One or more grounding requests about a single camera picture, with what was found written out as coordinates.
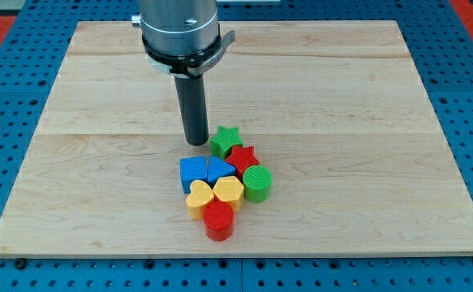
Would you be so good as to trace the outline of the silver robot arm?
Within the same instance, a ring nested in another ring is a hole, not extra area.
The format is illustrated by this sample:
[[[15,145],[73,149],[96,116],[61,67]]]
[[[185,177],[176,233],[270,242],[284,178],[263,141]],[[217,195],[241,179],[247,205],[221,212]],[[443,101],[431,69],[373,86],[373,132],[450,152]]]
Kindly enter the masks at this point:
[[[235,42],[235,31],[221,33],[216,0],[139,0],[138,7],[131,23],[150,62],[166,74],[199,78]]]

